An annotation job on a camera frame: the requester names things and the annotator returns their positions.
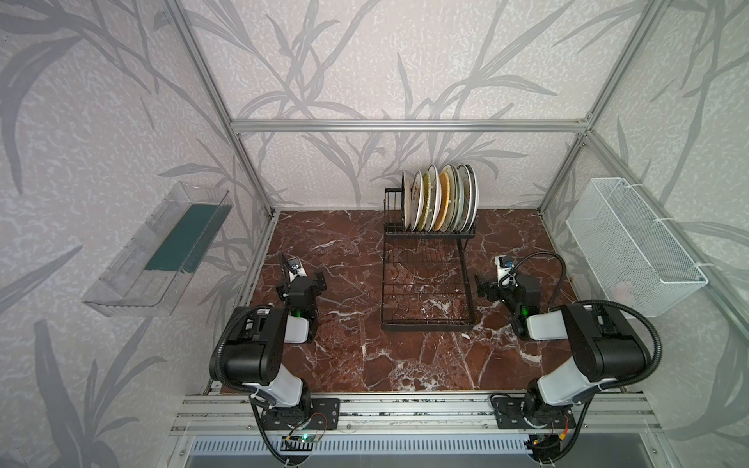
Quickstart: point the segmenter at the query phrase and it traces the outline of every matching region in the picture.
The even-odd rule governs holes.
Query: leaf pattern wallpaper
[[[745,300],[748,87],[749,1],[672,1],[596,128]],[[564,221],[588,180],[608,176],[584,151],[545,216],[575,287],[594,296]],[[641,386],[682,465],[745,466],[748,343],[704,291],[654,320],[664,361]]]
[[[0,466],[153,466],[267,217],[161,2],[7,0],[0,33]],[[234,208],[175,312],[83,305],[178,180]]]
[[[582,118],[645,1],[303,4],[184,1],[233,118]],[[280,207],[379,207],[402,170],[468,162],[489,208],[538,206],[572,138],[259,133],[243,143]]]

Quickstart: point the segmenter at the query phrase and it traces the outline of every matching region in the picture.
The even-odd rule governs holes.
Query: vent grate
[[[285,452],[282,437],[270,436],[279,453]],[[320,455],[402,455],[423,454],[522,454],[530,453],[522,434],[408,434],[408,435],[326,435],[318,443],[292,443],[296,449],[312,449]],[[197,436],[191,455],[267,455],[260,436]]]

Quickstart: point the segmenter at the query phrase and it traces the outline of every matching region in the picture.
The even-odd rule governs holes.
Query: yellow plate
[[[433,197],[432,195],[433,191],[434,191],[434,184],[431,182],[429,173],[425,172],[424,173],[424,210],[422,211],[422,215],[419,218],[419,224],[416,227],[416,229],[419,231],[424,230],[424,225],[426,224],[426,219],[428,216],[429,208],[432,206],[431,199]]]
[[[434,230],[439,231],[442,223],[445,222],[447,207],[450,204],[450,177],[447,171],[440,173],[440,185],[442,186],[442,203],[440,204],[440,214],[437,215],[437,222],[434,224]]]

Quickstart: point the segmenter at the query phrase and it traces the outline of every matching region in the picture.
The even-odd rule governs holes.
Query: metal grille
[[[466,331],[476,324],[460,240],[385,236],[382,288],[384,329]]]
[[[609,300],[648,317],[707,284],[694,263],[625,179],[591,179],[567,226]]]
[[[282,450],[282,438],[270,436],[276,450],[284,455],[299,452]],[[403,455],[403,454],[523,454],[530,453],[520,434],[399,434],[326,435],[320,442],[305,444],[317,455]],[[197,436],[191,455],[268,455],[260,436]]]

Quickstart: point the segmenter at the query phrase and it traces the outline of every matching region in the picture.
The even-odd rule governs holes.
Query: white plate
[[[408,226],[411,231],[416,230],[416,225],[419,223],[419,218],[424,210],[424,176],[421,171],[416,171],[416,176],[413,178],[413,185],[411,187],[411,210],[410,219]]]
[[[476,182],[476,173],[473,172],[473,168],[466,164],[466,169],[468,169],[468,174],[470,176],[471,182],[473,183],[473,200],[471,200],[471,211],[470,211],[470,217],[468,218],[468,224],[465,227],[465,230],[469,230],[470,227],[473,225],[473,222],[476,221],[476,211],[479,210],[479,185]]]
[[[437,216],[439,216],[440,214],[440,203],[442,202],[442,186],[440,185],[440,175],[437,173],[437,168],[433,165],[429,166],[429,175],[432,179],[434,179],[434,201],[432,202],[432,206],[434,206],[434,212],[431,214],[431,221],[427,220],[426,226],[424,226],[425,231],[431,231],[431,229],[434,227],[435,222],[437,222]]]
[[[463,200],[465,194],[463,193],[463,179],[458,174],[458,168],[454,168],[455,172],[455,213],[453,214],[452,222],[450,223],[449,231],[453,232],[458,228],[458,223],[461,221],[463,214]]]
[[[411,222],[411,180],[403,171],[401,176],[403,184],[403,195],[401,196],[401,214],[403,215],[403,230],[408,230],[408,224]]]
[[[458,222],[455,230],[463,231],[466,228],[466,224],[468,224],[470,213],[473,211],[473,205],[471,205],[471,202],[473,201],[473,181],[470,174],[468,174],[468,169],[465,165],[461,164],[458,166],[458,176],[463,183],[463,213],[461,214],[461,220]]]
[[[456,189],[458,188],[458,184],[455,179],[455,170],[450,164],[443,167],[442,172],[446,172],[447,178],[450,180],[450,194],[447,196],[447,213],[445,213],[445,220],[442,221],[442,227],[440,228],[441,232],[447,232],[455,217],[455,202],[458,198]]]

